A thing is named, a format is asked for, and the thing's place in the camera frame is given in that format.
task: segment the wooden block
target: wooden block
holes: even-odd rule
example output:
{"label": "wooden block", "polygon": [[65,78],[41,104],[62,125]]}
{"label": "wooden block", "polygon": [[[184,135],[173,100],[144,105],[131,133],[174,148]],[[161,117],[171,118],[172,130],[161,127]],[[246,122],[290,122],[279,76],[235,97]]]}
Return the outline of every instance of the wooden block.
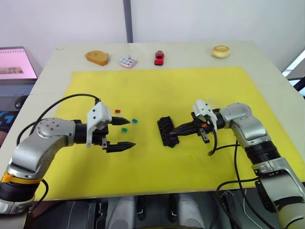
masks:
{"label": "wooden block", "polygon": [[86,53],[86,59],[98,65],[104,66],[108,64],[108,53],[102,51],[91,51]]}

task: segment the toy car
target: toy car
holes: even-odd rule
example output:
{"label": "toy car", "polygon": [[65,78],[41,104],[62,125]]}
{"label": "toy car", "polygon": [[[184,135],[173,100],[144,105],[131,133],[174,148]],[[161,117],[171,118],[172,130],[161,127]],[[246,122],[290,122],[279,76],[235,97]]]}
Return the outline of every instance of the toy car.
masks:
{"label": "toy car", "polygon": [[154,58],[154,64],[155,65],[163,65],[164,61],[164,53],[162,51],[157,51],[155,58]]}

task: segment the laptop screen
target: laptop screen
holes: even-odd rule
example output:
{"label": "laptop screen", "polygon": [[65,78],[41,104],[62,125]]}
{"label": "laptop screen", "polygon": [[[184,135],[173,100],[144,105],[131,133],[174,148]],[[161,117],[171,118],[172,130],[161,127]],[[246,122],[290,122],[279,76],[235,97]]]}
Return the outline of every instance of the laptop screen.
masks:
{"label": "laptop screen", "polygon": [[23,47],[0,48],[0,80],[37,79]]}

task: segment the white table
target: white table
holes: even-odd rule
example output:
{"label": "white table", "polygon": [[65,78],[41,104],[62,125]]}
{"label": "white table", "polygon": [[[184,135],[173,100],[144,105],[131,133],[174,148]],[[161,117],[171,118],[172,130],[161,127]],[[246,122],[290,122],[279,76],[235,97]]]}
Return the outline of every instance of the white table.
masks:
{"label": "white table", "polygon": [[[215,59],[210,55],[212,48],[220,44],[227,45],[232,50],[226,59]],[[110,54],[109,63],[101,67],[87,61],[85,54],[92,50],[108,52]],[[162,50],[165,55],[162,67],[153,64],[154,54],[157,50]],[[305,161],[305,102],[254,43],[86,44],[59,46],[54,51],[0,149],[0,170],[4,172],[6,169],[16,146],[18,133],[27,124],[35,121],[50,104],[63,97],[71,81],[72,72],[124,70],[125,68],[118,64],[118,59],[126,54],[138,59],[138,63],[133,69],[242,66],[268,102]],[[53,116],[55,110],[52,109],[47,116]]]}

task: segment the keyboard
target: keyboard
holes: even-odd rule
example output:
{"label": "keyboard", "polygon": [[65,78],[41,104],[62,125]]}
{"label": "keyboard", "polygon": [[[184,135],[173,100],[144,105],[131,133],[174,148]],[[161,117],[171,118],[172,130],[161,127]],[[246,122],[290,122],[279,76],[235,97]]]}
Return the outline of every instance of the keyboard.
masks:
{"label": "keyboard", "polygon": [[1,84],[0,96],[23,96],[29,95],[33,84]]}

